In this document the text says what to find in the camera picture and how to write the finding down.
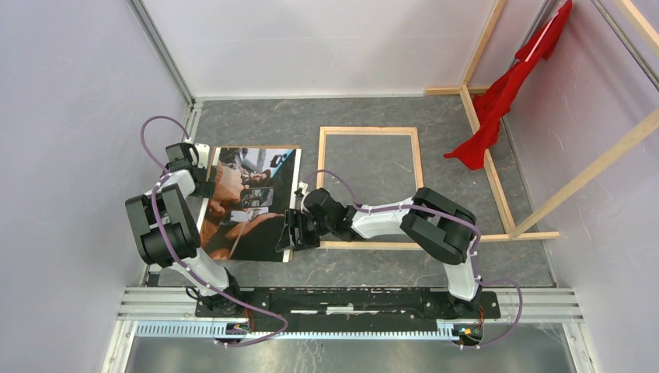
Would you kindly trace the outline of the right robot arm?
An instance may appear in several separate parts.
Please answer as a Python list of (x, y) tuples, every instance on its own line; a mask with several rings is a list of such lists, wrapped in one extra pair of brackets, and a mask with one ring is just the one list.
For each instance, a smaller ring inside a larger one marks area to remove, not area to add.
[(277, 250), (314, 249), (327, 234), (344, 242), (404, 235), (442, 263), (448, 304), (455, 315), (468, 317), (479, 308), (483, 286), (472, 261), (481, 237), (476, 217), (447, 197), (421, 187), (400, 202), (344, 205), (324, 188), (307, 191), (300, 186), (295, 198), (295, 207), (284, 214)]

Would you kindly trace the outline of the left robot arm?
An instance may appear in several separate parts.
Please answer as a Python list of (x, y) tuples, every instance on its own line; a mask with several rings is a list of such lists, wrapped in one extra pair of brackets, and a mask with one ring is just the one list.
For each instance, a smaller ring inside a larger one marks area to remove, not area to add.
[(238, 315), (244, 296), (236, 279), (201, 247), (200, 230), (186, 198), (211, 197), (216, 166), (208, 145), (182, 142), (166, 148), (168, 162), (150, 190), (125, 203), (139, 256), (148, 264), (170, 268), (189, 282), (186, 293), (201, 310)]

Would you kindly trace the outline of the white wooden picture frame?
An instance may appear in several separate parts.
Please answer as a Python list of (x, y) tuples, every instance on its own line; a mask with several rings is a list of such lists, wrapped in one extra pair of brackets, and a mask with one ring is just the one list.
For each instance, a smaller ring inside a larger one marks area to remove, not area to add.
[[(424, 186), (423, 171), (420, 157), (420, 141), (415, 127), (321, 127), (319, 130), (319, 150), (317, 168), (326, 165), (326, 138), (328, 135), (385, 135), (409, 136), (413, 157), (413, 174), (417, 188)], [(413, 242), (341, 242), (321, 241), (321, 249), (364, 249), (392, 251), (420, 251), (421, 248)]]

